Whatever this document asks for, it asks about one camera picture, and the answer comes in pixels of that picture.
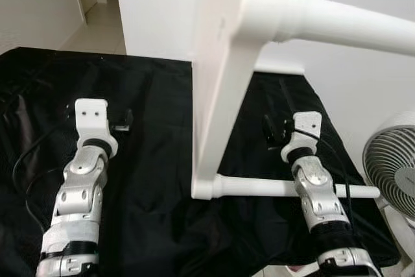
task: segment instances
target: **fan grille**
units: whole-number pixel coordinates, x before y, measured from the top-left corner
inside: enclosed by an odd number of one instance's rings
[[[392,128],[376,134],[366,145],[363,164],[369,179],[384,198],[415,220],[415,198],[412,195],[412,187],[415,189],[415,128]]]

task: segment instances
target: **white fan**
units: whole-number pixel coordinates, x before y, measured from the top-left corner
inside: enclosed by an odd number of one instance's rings
[[[401,277],[415,276],[415,111],[379,128],[366,143],[363,165],[388,202],[384,211],[391,231],[412,260]]]

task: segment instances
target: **floor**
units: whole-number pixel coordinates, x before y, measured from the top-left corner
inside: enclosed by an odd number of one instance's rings
[[[61,50],[126,54],[118,0],[95,4],[86,14],[86,23]]]

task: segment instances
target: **black cable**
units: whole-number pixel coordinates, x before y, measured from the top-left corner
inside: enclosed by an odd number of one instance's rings
[[[342,170],[342,173],[343,173],[344,184],[346,186],[346,199],[347,199],[347,202],[348,202],[348,210],[349,210],[348,217],[349,217],[349,220],[350,220],[350,226],[351,226],[351,229],[353,230],[353,233],[355,233],[355,223],[354,223],[354,220],[353,220],[353,213],[352,213],[352,210],[351,210],[350,183],[349,183],[347,170],[346,170],[346,167],[343,164],[343,161],[340,159],[340,157],[338,156],[338,154],[334,150],[334,148],[327,141],[325,141],[324,139],[319,138],[318,136],[315,136],[312,133],[308,133],[308,132],[300,130],[300,129],[294,129],[294,131],[298,132],[298,133],[301,133],[305,136],[309,136],[310,138],[313,138],[313,139],[317,140],[317,142],[322,142],[329,149],[331,154],[336,158],[336,161],[338,162],[338,164],[341,167],[341,170]]]
[[[45,224],[40,221],[40,219],[41,219],[40,215],[42,215],[42,214],[41,214],[40,210],[35,205],[33,205],[33,203],[32,203],[32,208],[30,208],[29,202],[31,202],[31,199],[27,196],[26,192],[23,191],[19,186],[19,182],[18,182],[18,178],[17,178],[18,169],[19,169],[19,166],[22,163],[22,161],[28,155],[30,155],[40,145],[40,143],[42,143],[48,136],[50,136],[54,131],[56,131],[61,126],[63,126],[70,119],[70,117],[71,116],[68,114],[61,123],[58,123],[57,125],[53,126],[45,134],[40,136],[24,153],[22,153],[20,155],[20,157],[16,160],[16,162],[13,166],[12,181],[13,181],[14,188],[16,189],[18,195],[20,195],[21,197],[23,197],[25,199],[25,205],[26,205],[26,209],[27,209],[29,215],[38,224],[38,226],[39,226],[40,230],[42,231],[42,233],[45,232],[45,227],[46,227]]]
[[[34,219],[34,221],[38,224],[41,232],[44,234],[45,233],[45,227],[43,225],[43,223],[39,220],[39,218],[36,216],[36,214],[32,211],[32,208],[30,208],[29,206],[29,195],[30,195],[30,191],[32,189],[32,186],[38,181],[40,180],[40,178],[43,178],[46,174],[51,173],[51,172],[55,172],[56,170],[60,170],[60,168],[54,168],[51,170],[46,171],[45,173],[41,174],[41,175],[37,175],[34,177],[34,179],[32,180],[32,182],[29,184],[28,188],[26,189],[26,198],[25,198],[25,205],[26,205],[26,210],[27,213],[32,217],[32,219]]]

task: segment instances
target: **black cloth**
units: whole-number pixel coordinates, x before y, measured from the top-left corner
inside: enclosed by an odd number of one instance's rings
[[[1,55],[0,276],[33,276],[42,243],[14,189],[14,162],[81,97],[106,99],[110,119],[128,108],[134,115],[129,135],[116,134],[119,152],[110,160],[104,189],[102,276],[249,276],[268,264],[314,261],[297,198],[191,198],[191,92],[189,62],[29,48]],[[265,73],[252,78],[219,173],[292,180],[279,150],[267,151],[261,121],[269,114],[280,124],[295,110],[322,113],[322,137],[343,161],[350,182],[362,184],[306,79]],[[30,197],[48,222],[76,140],[70,119],[18,171],[22,189],[44,175]],[[318,156],[335,182],[343,183],[339,163],[323,145]],[[373,260],[380,266],[397,263],[399,252],[375,202],[352,203],[356,229]]]

